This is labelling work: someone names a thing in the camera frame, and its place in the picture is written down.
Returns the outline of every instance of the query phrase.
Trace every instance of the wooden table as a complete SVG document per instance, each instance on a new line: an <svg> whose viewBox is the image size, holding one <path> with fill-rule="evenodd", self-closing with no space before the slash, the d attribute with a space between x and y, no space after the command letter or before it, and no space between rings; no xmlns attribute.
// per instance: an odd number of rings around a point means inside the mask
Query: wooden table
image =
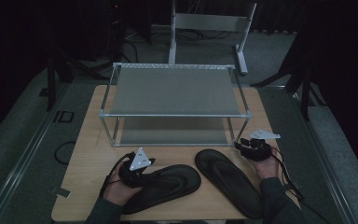
<svg viewBox="0 0 358 224"><path fill-rule="evenodd" d="M98 117L103 102L106 86L98 86L91 98L89 109L76 141L62 189L71 191L69 198L59 196L52 210L55 221L84 221L98 197L105 176L113 165L126 153L137 151L138 147L111 147L103 125ZM113 99L116 87L111 87ZM258 129L272 132L266 112L254 88L243 88L246 101L253 117L242 135L249 138L249 133ZM232 120L234 131L243 124L243 120ZM269 144L277 146L275 140ZM144 147L149 158L155 163L146 169L146 173L173 164L187 164L197 169L194 162L196 154L207 147ZM240 167L258 189L259 178L255 169L234 147L213 147L228 156ZM142 212L122 216L122 220L190 220L190 219L244 219L230 201L202 174L200 188L183 198L163 203Z"/></svg>

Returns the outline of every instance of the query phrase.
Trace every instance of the dark sleeve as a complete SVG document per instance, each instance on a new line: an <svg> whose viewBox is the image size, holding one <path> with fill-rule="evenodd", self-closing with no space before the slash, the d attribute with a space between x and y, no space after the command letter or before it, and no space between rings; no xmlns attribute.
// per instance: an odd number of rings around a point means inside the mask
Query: dark sleeve
<svg viewBox="0 0 358 224"><path fill-rule="evenodd" d="M264 224L306 223L298 206L290 199L278 177L264 179L260 183L263 197Z"/></svg>
<svg viewBox="0 0 358 224"><path fill-rule="evenodd" d="M86 223L118 223L120 221L122 210L123 208L121 206L111 203L105 199L98 198L86 220Z"/></svg>

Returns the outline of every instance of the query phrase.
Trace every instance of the human hand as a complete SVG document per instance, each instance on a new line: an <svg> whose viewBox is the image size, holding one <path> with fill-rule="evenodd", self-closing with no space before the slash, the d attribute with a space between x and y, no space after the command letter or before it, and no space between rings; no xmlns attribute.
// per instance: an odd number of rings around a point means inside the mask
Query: human hand
<svg viewBox="0 0 358 224"><path fill-rule="evenodd" d="M121 162L115 171L112 173L109 179L108 186L103 192L103 198L111 203L123 206L126 202L137 192L141 191L142 188L132 189L126 186L123 182L120 181L120 176L118 176L118 171L120 170L123 162Z"/></svg>
<svg viewBox="0 0 358 224"><path fill-rule="evenodd" d="M277 155L277 150L275 147L272 148L272 155ZM254 167L261 180L278 177L278 165L279 163L272 156L267 158L264 161L252 161L248 160Z"/></svg>

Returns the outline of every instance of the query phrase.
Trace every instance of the metal frame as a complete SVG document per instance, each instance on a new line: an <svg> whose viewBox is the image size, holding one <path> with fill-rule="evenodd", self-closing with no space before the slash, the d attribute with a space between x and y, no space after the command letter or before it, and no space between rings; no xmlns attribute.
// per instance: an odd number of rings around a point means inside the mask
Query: metal frame
<svg viewBox="0 0 358 224"><path fill-rule="evenodd" d="M167 145L159 145L159 144L120 144L117 142L117 132L119 129L119 123L120 123L120 119L121 118L125 118L125 117L199 117L199 118L223 118L223 119L227 119L227 125L228 125L228 129L230 131L230 135L231 135L231 139L232 139L232 143L227 143L227 144L169 144L170 146L233 146L234 141L238 141L247 125L247 123L249 122L250 118L252 117L252 113L246 103L245 100L245 96L243 93L243 90L241 88L241 83L240 80L238 78L238 75L235 71L235 66L234 65L203 65L203 64L166 64L166 63L114 63L113 65L113 72L112 72L112 76L110 78L109 83L107 84L106 87L106 92L103 98L103 103L101 106L101 110L100 110L100 120L103 124L103 128L106 131L106 134L110 140L111 146L112 147L121 147L121 146L167 146ZM107 97L109 95L109 91L110 91L110 86L113 85L113 80L115 79L115 77L117 77L117 83L119 76L120 76L120 70L121 69L125 69L125 68L183 68L183 69L222 69L222 70L227 70L228 74L230 75L230 77L234 76L235 77L235 81L237 82L238 88L240 89L241 92L241 99L243 102L243 107L246 111L246 114L240 114L240 115L167 115L167 116L153 116L153 115L128 115L128 114L112 114L112 113L105 113L105 109L106 109L106 102L107 102ZM113 133L110 133L109 131L109 127L106 123L106 119L108 118L116 118L116 124L115 124L115 129L113 130ZM238 132L237 135L235 135L234 130L232 128L232 124L231 124L231 118L243 118L245 119L244 123L241 126L240 131Z"/></svg>
<svg viewBox="0 0 358 224"><path fill-rule="evenodd" d="M248 74L248 68L243 55L243 48L255 14L256 3L252 3L250 6L251 7L247 13L247 17L184 14L176 13L176 0L172 0L171 45L168 63L175 63L176 29L242 32L241 42L235 46L235 49L241 74Z"/></svg>

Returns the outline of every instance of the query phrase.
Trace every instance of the person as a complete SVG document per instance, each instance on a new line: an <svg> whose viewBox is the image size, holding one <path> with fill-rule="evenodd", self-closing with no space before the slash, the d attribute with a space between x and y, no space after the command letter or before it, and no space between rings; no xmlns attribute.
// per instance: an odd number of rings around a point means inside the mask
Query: person
<svg viewBox="0 0 358 224"><path fill-rule="evenodd" d="M279 179L279 163L269 157L264 161L251 161L258 176L261 179L260 190L263 200L263 223L305 223L305 217L298 206L286 195L285 188ZM110 177L111 183L103 193L102 198L98 198L94 204L87 224L119 223L122 206L142 188L132 189L119 181L118 170L122 163Z"/></svg>

